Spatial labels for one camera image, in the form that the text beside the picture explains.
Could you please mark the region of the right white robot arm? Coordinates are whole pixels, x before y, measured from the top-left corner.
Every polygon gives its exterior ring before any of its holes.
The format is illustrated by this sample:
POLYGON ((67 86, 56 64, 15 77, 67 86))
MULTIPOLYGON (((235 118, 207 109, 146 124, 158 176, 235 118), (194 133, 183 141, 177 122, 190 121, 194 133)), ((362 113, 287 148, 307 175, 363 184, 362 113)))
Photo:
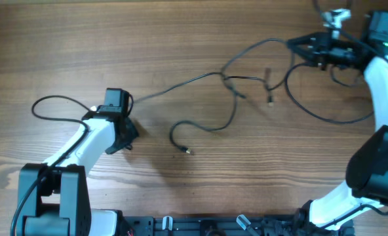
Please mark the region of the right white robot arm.
POLYGON ((388 34, 372 31, 362 39, 341 41, 316 32, 290 39, 288 48, 303 66, 332 64, 361 70, 371 93, 375 133, 352 156, 345 180, 330 193, 309 201, 294 223, 309 233, 339 231, 372 210, 388 216, 388 34))

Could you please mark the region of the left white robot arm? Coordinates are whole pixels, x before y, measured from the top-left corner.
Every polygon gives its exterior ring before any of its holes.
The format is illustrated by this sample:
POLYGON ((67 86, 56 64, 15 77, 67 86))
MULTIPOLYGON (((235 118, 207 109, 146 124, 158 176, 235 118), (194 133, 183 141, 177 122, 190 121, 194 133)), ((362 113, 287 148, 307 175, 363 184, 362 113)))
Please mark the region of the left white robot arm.
POLYGON ((75 135, 41 164, 22 167, 11 235, 118 235, 118 210, 90 206, 87 174, 102 154, 132 149, 138 131, 121 114, 88 112, 75 135))

